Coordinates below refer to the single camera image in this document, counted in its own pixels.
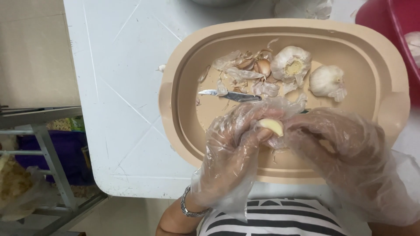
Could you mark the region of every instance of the plastic glove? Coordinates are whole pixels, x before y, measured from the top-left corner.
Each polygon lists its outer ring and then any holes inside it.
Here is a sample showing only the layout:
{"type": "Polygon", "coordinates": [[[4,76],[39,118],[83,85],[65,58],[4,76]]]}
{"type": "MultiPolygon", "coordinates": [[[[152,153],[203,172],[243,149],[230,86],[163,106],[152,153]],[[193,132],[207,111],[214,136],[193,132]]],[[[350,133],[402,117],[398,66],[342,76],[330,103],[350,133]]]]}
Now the plastic glove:
{"type": "Polygon", "coordinates": [[[408,196],[380,126],[333,108],[316,108],[283,123],[286,145],[312,163],[366,221],[407,226],[420,219],[420,206],[408,196]]]}
{"type": "Polygon", "coordinates": [[[259,145],[273,134],[255,123],[262,118],[280,119],[283,111],[273,99],[244,102],[212,122],[206,133],[202,166],[192,177],[191,197],[196,204],[246,221],[259,145]]]}

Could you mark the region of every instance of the striped shirt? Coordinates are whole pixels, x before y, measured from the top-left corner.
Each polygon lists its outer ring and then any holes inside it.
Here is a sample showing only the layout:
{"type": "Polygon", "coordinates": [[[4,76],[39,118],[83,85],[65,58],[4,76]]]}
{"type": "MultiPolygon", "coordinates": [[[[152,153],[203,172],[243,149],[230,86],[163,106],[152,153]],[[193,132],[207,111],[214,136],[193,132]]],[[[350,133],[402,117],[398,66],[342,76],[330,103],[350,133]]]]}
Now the striped shirt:
{"type": "Polygon", "coordinates": [[[337,218],[317,200],[248,200],[248,223],[213,210],[199,236],[348,236],[337,218]]]}

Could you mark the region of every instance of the white table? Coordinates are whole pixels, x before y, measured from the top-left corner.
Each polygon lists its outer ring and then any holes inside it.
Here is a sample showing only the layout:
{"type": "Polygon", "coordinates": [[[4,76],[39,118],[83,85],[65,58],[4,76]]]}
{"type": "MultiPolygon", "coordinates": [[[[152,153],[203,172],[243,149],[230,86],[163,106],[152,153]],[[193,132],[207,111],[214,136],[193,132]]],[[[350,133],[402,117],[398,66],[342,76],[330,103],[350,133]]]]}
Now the white table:
{"type": "MultiPolygon", "coordinates": [[[[165,136],[158,90],[177,44],[205,26],[271,18],[272,1],[212,9],[188,0],[64,0],[95,181],[113,196],[178,198],[195,168],[165,136]]],[[[354,22],[364,0],[335,0],[331,19],[354,22]]],[[[395,149],[420,157],[420,112],[395,149]]],[[[251,197],[310,197],[336,205],[327,186],[257,182],[251,197]]]]}

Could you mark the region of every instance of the tile floor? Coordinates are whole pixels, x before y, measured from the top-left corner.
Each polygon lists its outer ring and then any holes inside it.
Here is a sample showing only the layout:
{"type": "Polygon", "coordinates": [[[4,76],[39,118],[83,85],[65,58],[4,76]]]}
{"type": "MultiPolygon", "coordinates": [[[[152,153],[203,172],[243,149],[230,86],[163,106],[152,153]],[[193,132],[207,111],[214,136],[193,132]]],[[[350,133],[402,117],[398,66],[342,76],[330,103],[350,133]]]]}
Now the tile floor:
{"type": "Polygon", "coordinates": [[[0,103],[80,105],[62,0],[0,1],[0,103]]]}
{"type": "Polygon", "coordinates": [[[175,200],[112,197],[70,231],[87,236],[153,236],[160,217],[175,200]]]}

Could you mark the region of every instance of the silver bracelet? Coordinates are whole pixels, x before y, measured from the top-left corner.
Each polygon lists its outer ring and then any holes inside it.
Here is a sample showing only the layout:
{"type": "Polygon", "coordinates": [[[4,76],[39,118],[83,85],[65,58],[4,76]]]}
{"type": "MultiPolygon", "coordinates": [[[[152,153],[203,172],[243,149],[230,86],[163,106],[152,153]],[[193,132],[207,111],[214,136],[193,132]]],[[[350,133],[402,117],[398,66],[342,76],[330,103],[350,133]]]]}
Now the silver bracelet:
{"type": "Polygon", "coordinates": [[[207,212],[209,212],[209,211],[210,211],[210,208],[209,208],[209,209],[206,209],[206,210],[204,210],[204,211],[200,211],[200,212],[190,212],[190,211],[188,211],[188,210],[186,209],[186,207],[185,207],[185,197],[186,197],[186,194],[187,194],[190,190],[191,190],[191,185],[189,185],[189,186],[185,189],[184,194],[181,196],[181,210],[182,210],[182,213],[183,213],[184,215],[188,216],[188,217],[194,217],[194,218],[196,218],[196,217],[201,217],[201,216],[205,215],[207,212]]]}

